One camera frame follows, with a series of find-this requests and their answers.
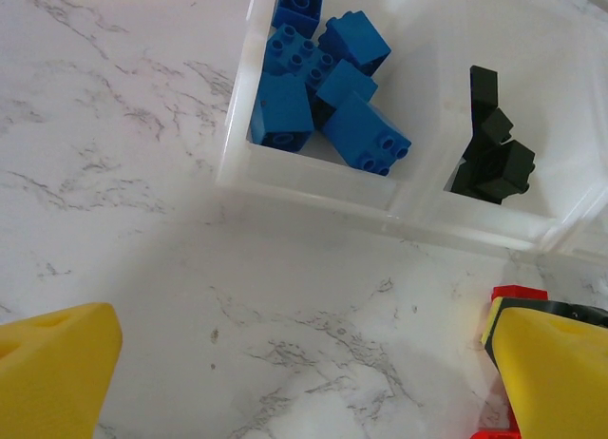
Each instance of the black lego brick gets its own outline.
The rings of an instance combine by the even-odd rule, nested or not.
[[[486,151],[475,162],[471,187],[496,200],[528,190],[534,152],[513,140]]]
[[[467,161],[477,159],[485,151],[511,138],[509,131],[513,128],[513,124],[499,108],[491,111],[473,111],[472,120],[473,138],[463,154]]]
[[[470,69],[471,104],[475,110],[492,110],[498,107],[498,73],[488,68],[473,66]]]
[[[456,173],[456,177],[452,183],[451,191],[458,195],[471,197],[472,199],[488,201],[494,204],[502,204],[502,200],[494,199],[472,188],[471,184],[474,167],[474,162],[465,162],[458,167],[458,172]]]

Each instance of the blue lego brick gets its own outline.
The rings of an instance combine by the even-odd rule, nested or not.
[[[348,165],[381,176],[387,176],[411,146],[378,109],[354,92],[335,110],[323,133]]]
[[[371,76],[390,54],[390,47],[363,11],[347,11],[331,18],[319,37],[319,47],[333,59],[346,59],[363,74]]]
[[[292,74],[262,73],[251,118],[255,144],[297,152],[313,134],[304,82]]]
[[[266,44],[263,71],[272,75],[292,73],[306,82],[309,95],[316,90],[335,67],[331,54],[321,51],[311,40],[284,24]]]
[[[313,37],[321,19],[323,0],[278,0],[273,27],[294,26],[305,38]]]
[[[369,102],[377,88],[378,85],[371,77],[361,73],[351,63],[341,60],[313,98],[314,127],[320,130],[351,92]]]

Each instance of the white marble countertop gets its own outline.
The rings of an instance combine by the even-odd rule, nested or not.
[[[606,308],[608,274],[214,192],[248,2],[0,0],[0,321],[114,305],[99,439],[503,425],[478,342],[491,287]]]

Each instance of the plastic storage bin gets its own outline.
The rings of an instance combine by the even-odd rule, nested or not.
[[[608,133],[608,29],[604,25],[595,26],[590,31],[590,47],[593,50],[598,79],[595,82],[599,95],[599,105],[604,108],[605,124],[603,132]],[[600,138],[598,152],[607,162],[607,139]],[[595,207],[577,222],[567,238],[560,242],[557,252],[597,263],[608,263],[608,192],[599,197]]]
[[[323,0],[321,24],[363,10],[392,48],[371,102],[412,142],[388,177],[354,170],[320,134],[298,154],[248,141],[276,0],[252,0],[217,181],[379,220],[408,218],[443,189],[471,138],[464,0]]]
[[[252,0],[219,185],[458,238],[549,251],[608,185],[599,64],[580,13],[549,0],[324,0],[331,16],[363,10],[392,48],[372,103],[412,141],[383,178],[347,167],[322,136],[299,154],[249,142],[276,0]],[[494,205],[449,192],[471,139],[469,68],[499,72],[511,134],[536,153],[527,193]]]

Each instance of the lego stud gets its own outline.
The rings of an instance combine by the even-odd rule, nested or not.
[[[294,54],[289,60],[288,67],[292,71],[297,71],[302,67],[303,62],[304,60],[302,59],[302,56],[299,54]]]
[[[404,146],[394,146],[390,153],[394,156],[395,159],[403,159],[408,154],[408,149]]]
[[[376,161],[373,159],[370,153],[366,152],[359,158],[359,167],[364,171],[373,172],[373,168],[376,166]]]
[[[391,135],[384,135],[378,139],[378,145],[381,149],[389,151],[395,145],[395,140],[392,138]]]
[[[300,47],[300,54],[302,54],[304,57],[310,57],[311,54],[313,54],[314,51],[314,43],[311,42],[310,40],[306,40],[305,42],[302,43],[302,46]]]
[[[305,12],[310,4],[310,0],[292,0],[292,9],[294,11]]]
[[[280,56],[283,53],[283,42],[280,40],[273,40],[270,44],[269,51],[274,56]]]
[[[330,54],[323,54],[319,59],[319,68],[327,70],[333,64],[333,57]]]
[[[283,133],[276,133],[273,136],[273,143],[276,146],[283,146],[285,144],[289,144],[294,140],[294,135],[292,135],[291,133],[287,133],[287,132],[283,132]]]
[[[291,26],[285,26],[285,28],[283,28],[281,37],[285,43],[291,43],[295,38],[295,29]]]
[[[376,164],[375,172],[380,176],[387,176],[390,172],[390,168],[388,168],[384,162],[378,162]]]
[[[309,71],[308,73],[308,81],[309,83],[315,85],[319,81],[321,81],[322,76],[323,73],[321,73],[321,70],[319,70],[318,68],[311,68],[311,71]]]

